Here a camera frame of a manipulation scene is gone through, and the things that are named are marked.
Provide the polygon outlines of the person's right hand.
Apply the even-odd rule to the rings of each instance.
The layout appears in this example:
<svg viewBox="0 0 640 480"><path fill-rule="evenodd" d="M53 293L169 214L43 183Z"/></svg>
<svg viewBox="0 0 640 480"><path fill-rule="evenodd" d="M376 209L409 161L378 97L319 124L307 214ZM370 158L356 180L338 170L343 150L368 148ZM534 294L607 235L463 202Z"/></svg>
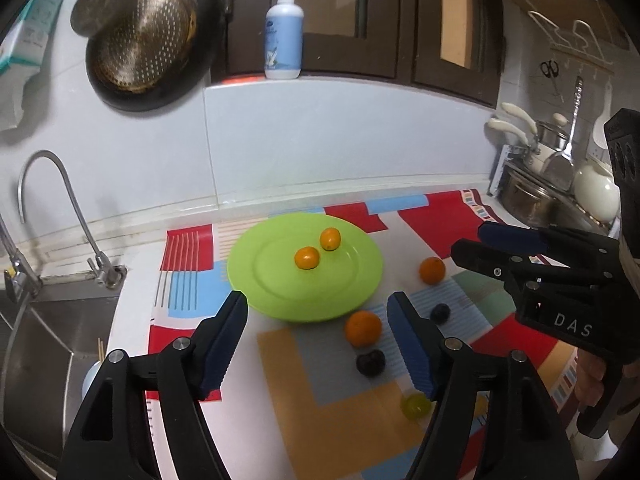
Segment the person's right hand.
<svg viewBox="0 0 640 480"><path fill-rule="evenodd" d="M579 402L578 410L592 408L601 399L604 393L603 377L606 365L603 360L593 354L579 349L577 353L577 382L574 388L575 396ZM639 402L639 361L625 365L623 375L629 378L634 387L628 394L625 405Z"/></svg>

